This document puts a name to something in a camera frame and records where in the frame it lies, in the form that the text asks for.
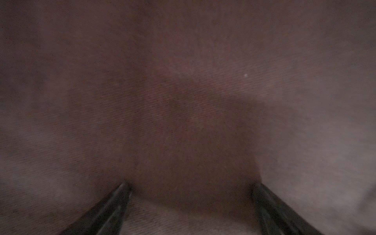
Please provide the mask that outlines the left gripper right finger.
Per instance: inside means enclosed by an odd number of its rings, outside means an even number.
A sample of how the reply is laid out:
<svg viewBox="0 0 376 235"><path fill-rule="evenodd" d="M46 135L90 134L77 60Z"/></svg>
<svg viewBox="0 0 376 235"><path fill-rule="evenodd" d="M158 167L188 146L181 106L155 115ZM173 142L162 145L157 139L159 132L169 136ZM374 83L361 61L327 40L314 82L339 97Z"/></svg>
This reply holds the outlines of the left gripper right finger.
<svg viewBox="0 0 376 235"><path fill-rule="evenodd" d="M252 186L262 235L322 235L263 183Z"/></svg>

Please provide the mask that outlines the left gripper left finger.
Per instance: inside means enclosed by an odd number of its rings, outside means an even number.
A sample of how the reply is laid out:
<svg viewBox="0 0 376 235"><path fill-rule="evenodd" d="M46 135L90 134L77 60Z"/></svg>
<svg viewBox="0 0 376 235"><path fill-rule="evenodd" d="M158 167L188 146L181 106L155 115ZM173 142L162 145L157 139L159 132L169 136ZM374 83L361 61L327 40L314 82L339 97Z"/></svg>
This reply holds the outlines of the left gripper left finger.
<svg viewBox="0 0 376 235"><path fill-rule="evenodd" d="M130 196L130 186L127 183L120 184L60 234L119 235Z"/></svg>

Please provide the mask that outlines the brown trousers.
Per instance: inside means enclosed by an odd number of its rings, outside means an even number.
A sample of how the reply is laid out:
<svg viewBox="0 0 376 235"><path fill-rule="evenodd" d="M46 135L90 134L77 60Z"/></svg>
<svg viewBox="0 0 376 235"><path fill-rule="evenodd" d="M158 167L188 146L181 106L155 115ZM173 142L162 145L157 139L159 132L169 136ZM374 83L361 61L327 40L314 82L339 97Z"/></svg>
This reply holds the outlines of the brown trousers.
<svg viewBox="0 0 376 235"><path fill-rule="evenodd" d="M256 181L375 234L375 1L1 1L1 234L258 235Z"/></svg>

